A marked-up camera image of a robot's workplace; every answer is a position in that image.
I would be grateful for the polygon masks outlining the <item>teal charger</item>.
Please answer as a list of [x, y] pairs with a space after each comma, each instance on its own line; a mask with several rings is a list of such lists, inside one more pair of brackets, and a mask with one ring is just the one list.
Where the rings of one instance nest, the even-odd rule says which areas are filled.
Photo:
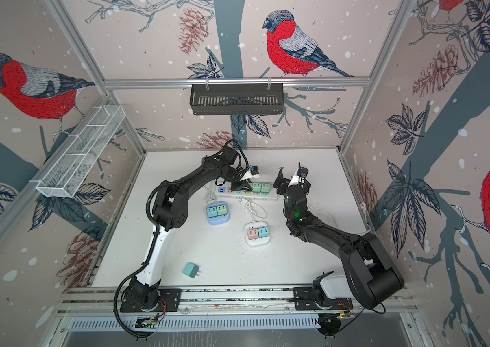
[[218, 216], [218, 212], [217, 212], [216, 206], [207, 208], [207, 217], [208, 218], [215, 218], [217, 216]]
[[252, 187], [249, 185], [249, 184], [242, 184], [239, 188], [240, 191], [243, 191], [243, 192], [251, 192], [252, 191]]

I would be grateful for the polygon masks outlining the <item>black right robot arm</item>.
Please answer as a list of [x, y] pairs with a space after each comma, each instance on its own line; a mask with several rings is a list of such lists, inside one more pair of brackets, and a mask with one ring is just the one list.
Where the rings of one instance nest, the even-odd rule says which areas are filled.
[[343, 266], [342, 276], [325, 273], [313, 281], [314, 301], [329, 307], [345, 297], [344, 284], [357, 302], [373, 309], [405, 286], [397, 266], [374, 234], [351, 234], [334, 228], [308, 209], [311, 184], [308, 169], [299, 166], [292, 178], [279, 171], [273, 187], [283, 196], [283, 214], [290, 235], [315, 244], [337, 256]]

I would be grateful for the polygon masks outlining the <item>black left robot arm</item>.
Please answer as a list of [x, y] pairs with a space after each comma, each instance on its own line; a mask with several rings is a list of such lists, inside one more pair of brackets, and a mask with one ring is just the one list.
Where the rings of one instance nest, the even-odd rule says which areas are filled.
[[160, 301], [162, 267], [171, 243], [172, 229], [182, 227], [188, 219], [189, 201], [203, 186], [222, 179], [238, 183], [249, 171], [247, 157], [237, 140], [228, 140], [220, 150], [201, 159], [201, 165], [175, 181], [160, 183], [145, 204], [147, 219], [154, 226], [148, 252], [141, 266], [123, 279], [116, 288], [113, 311], [120, 299], [137, 303], [139, 309], [151, 311]]

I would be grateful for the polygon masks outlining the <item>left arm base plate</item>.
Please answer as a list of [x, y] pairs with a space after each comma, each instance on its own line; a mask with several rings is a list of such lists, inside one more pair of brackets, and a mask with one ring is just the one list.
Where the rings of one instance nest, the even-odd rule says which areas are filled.
[[177, 312], [181, 289], [151, 289], [146, 292], [126, 289], [121, 298], [123, 313]]

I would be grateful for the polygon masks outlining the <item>blue square power strip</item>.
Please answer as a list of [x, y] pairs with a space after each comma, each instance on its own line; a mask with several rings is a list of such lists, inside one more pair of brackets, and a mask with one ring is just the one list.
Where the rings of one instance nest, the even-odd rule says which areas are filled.
[[227, 202], [213, 202], [206, 208], [207, 221], [212, 226], [225, 224], [230, 220]]

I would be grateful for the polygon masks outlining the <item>white long power strip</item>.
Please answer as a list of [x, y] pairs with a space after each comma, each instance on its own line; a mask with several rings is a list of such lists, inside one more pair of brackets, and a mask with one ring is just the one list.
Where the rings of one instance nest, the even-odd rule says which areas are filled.
[[236, 198], [250, 200], [273, 200], [278, 199], [276, 190], [269, 183], [252, 182], [250, 190], [232, 190], [229, 184], [215, 188], [215, 195], [221, 198]]

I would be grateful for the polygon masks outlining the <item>black hanging basket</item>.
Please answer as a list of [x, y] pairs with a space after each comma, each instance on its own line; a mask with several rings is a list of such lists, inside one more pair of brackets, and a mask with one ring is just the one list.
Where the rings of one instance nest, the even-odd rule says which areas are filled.
[[282, 84], [194, 85], [189, 100], [196, 116], [278, 115], [285, 108]]

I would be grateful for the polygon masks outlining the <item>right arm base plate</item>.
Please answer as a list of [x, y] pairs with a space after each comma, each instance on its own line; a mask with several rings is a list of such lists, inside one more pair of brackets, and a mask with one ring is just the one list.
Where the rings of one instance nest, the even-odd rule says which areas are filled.
[[353, 302], [349, 298], [330, 299], [321, 289], [300, 286], [293, 288], [293, 296], [288, 300], [294, 304], [297, 311], [314, 310], [344, 310], [353, 309]]

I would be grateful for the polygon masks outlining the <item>white square power strip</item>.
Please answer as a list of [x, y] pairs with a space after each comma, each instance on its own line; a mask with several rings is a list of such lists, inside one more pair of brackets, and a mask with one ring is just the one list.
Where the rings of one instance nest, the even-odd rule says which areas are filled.
[[245, 225], [244, 231], [249, 247], [262, 247], [270, 243], [271, 235], [265, 221], [248, 223]]

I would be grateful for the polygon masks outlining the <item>light green charger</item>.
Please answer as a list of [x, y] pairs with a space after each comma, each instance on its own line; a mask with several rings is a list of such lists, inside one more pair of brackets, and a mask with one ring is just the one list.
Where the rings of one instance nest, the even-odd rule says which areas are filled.
[[262, 194], [269, 194], [271, 191], [271, 185], [268, 183], [262, 183], [261, 184], [261, 193]]

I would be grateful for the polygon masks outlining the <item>pink charger plug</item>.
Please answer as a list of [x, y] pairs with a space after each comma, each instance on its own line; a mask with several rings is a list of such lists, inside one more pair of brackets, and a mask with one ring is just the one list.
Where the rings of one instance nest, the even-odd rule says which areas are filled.
[[255, 240], [255, 239], [258, 239], [259, 236], [258, 236], [258, 229], [257, 228], [254, 228], [254, 229], [249, 229], [247, 231], [247, 237], [248, 237], [248, 240]]

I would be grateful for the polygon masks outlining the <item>teal charger front lowest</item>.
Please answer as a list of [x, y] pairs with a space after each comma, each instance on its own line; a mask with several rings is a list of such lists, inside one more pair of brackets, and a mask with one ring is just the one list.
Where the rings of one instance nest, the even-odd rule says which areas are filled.
[[183, 274], [185, 276], [188, 276], [190, 278], [195, 278], [198, 276], [199, 273], [200, 273], [200, 269], [199, 269], [199, 266], [197, 264], [190, 263], [190, 262], [185, 264], [184, 269], [183, 269]]

